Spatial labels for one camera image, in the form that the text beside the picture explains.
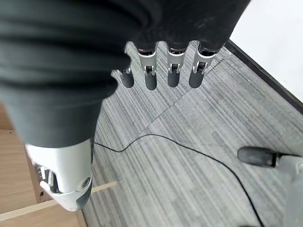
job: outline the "black rubber tip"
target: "black rubber tip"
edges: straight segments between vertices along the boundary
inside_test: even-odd
[[[242,147],[238,159],[244,163],[260,167],[275,167],[277,153],[268,148]]]
[[[134,77],[132,72],[127,74],[126,71],[123,70],[120,78],[124,87],[131,88],[134,86]]]
[[[191,71],[188,83],[192,88],[198,88],[202,84],[203,77],[201,73]]]
[[[173,71],[172,73],[168,72],[167,82],[170,87],[178,86],[180,81],[180,73]]]
[[[147,73],[147,75],[145,75],[145,84],[146,84],[147,89],[149,89],[150,91],[153,91],[154,89],[156,89],[157,74],[155,74],[153,76],[151,72]]]

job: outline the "black fingertip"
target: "black fingertip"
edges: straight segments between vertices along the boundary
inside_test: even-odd
[[[145,75],[145,84],[147,89],[150,91],[153,91],[157,87],[157,75],[155,74],[154,76],[152,75],[151,72],[147,73]]]
[[[170,87],[178,86],[180,81],[180,73],[173,71],[172,73],[168,72],[167,82]]]
[[[129,74],[127,74],[125,70],[122,71],[120,78],[124,87],[131,88],[134,86],[134,77],[131,71]]]
[[[198,88],[202,84],[203,77],[204,75],[202,75],[201,73],[194,73],[193,71],[191,71],[188,81],[190,87]]]

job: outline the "wire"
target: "wire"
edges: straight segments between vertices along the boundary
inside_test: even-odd
[[[205,156],[205,157],[207,157],[207,158],[210,158],[210,159],[212,159],[213,161],[215,161],[215,162],[221,164],[222,166],[224,166],[225,168],[227,168],[227,169],[234,175],[234,177],[236,178],[236,180],[237,180],[238,183],[240,184],[241,188],[243,189],[245,195],[247,196],[247,199],[248,199],[249,202],[250,202],[251,208],[253,209],[253,211],[254,211],[254,213],[255,213],[255,216],[256,216],[256,218],[257,218],[257,220],[258,220],[260,226],[261,226],[261,227],[265,227],[264,224],[263,224],[263,222],[262,222],[262,220],[261,220],[261,218],[260,218],[260,216],[259,216],[259,214],[258,214],[258,212],[257,212],[257,210],[256,210],[256,208],[255,208],[254,203],[252,202],[252,199],[251,199],[250,195],[249,195],[248,192],[246,191],[246,189],[245,189],[245,187],[244,187],[242,181],[241,181],[240,178],[238,177],[238,175],[237,175],[230,167],[228,167],[224,162],[222,162],[222,161],[220,161],[220,160],[218,160],[218,159],[216,159],[216,158],[214,158],[214,157],[212,157],[212,156],[210,156],[210,155],[207,155],[207,154],[205,154],[205,153],[203,153],[203,152],[201,152],[201,151],[198,151],[198,150],[196,150],[196,149],[193,149],[193,148],[190,148],[190,147],[185,146],[185,145],[183,145],[183,144],[180,144],[180,143],[176,142],[175,140],[173,140],[173,139],[171,139],[171,138],[168,138],[168,137],[166,137],[166,136],[162,136],[162,135],[154,134],[154,133],[150,133],[150,134],[145,134],[145,135],[139,136],[138,138],[136,138],[134,141],[132,141],[130,144],[128,144],[128,145],[127,145],[124,149],[122,149],[122,150],[115,150],[115,149],[109,148],[108,146],[105,146],[105,145],[103,145],[103,144],[96,143],[96,142],[94,142],[94,143],[97,144],[97,145],[100,145],[100,146],[102,146],[102,147],[104,147],[104,148],[106,148],[106,149],[109,149],[109,150],[111,150],[111,151],[113,151],[113,152],[122,153],[122,152],[126,151],[131,145],[133,145],[137,140],[139,140],[139,139],[141,139],[141,138],[143,138],[143,137],[146,137],[146,136],[157,136],[157,137],[162,137],[162,138],[164,138],[164,139],[166,139],[166,140],[169,140],[169,141],[171,141],[171,142],[173,142],[173,143],[175,143],[175,144],[177,144],[177,145],[179,145],[179,146],[181,146],[181,147],[183,147],[183,148],[189,149],[189,150],[194,151],[194,152],[196,152],[196,153],[198,153],[198,154],[200,154],[200,155],[203,155],[203,156]]]

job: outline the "wooden plank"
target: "wooden plank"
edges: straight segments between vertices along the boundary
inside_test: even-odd
[[[97,187],[93,188],[91,190],[91,193],[95,193],[95,192],[98,192],[98,191],[101,191],[101,190],[104,190],[104,189],[107,189],[107,188],[111,188],[111,187],[114,187],[116,185],[117,185],[117,182],[106,183],[106,184],[103,184],[103,185],[100,185],[100,186],[97,186]],[[23,215],[26,215],[26,214],[29,214],[29,213],[33,213],[33,212],[38,211],[38,210],[43,210],[43,209],[46,209],[48,207],[54,206],[56,204],[57,203],[56,203],[55,200],[50,200],[50,201],[42,202],[42,203],[39,203],[39,204],[31,205],[31,206],[28,206],[28,207],[20,208],[20,209],[17,209],[17,210],[13,210],[13,211],[10,211],[10,212],[7,212],[7,213],[3,213],[3,214],[0,214],[0,221],[5,221],[5,220],[8,220],[8,219],[12,219],[12,218],[23,216]]]
[[[0,103],[0,129],[8,129],[8,130],[14,129],[12,124],[10,123],[6,110],[1,103]]]
[[[76,216],[77,216],[77,219],[78,219],[78,222],[79,222],[79,226],[80,227],[87,227],[83,212],[81,210],[76,212]]]
[[[0,130],[0,213],[36,204],[23,143],[14,130]]]
[[[82,227],[76,213],[59,205],[0,222],[0,227]]]

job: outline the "black baseboard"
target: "black baseboard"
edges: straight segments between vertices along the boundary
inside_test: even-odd
[[[270,85],[280,96],[282,96],[290,105],[297,111],[303,114],[303,103],[297,99],[293,94],[286,90],[278,81],[276,81],[265,69],[257,64],[251,57],[249,57],[240,47],[234,42],[228,40],[225,47],[232,52],[237,58],[244,62],[251,70],[253,70],[262,80]]]

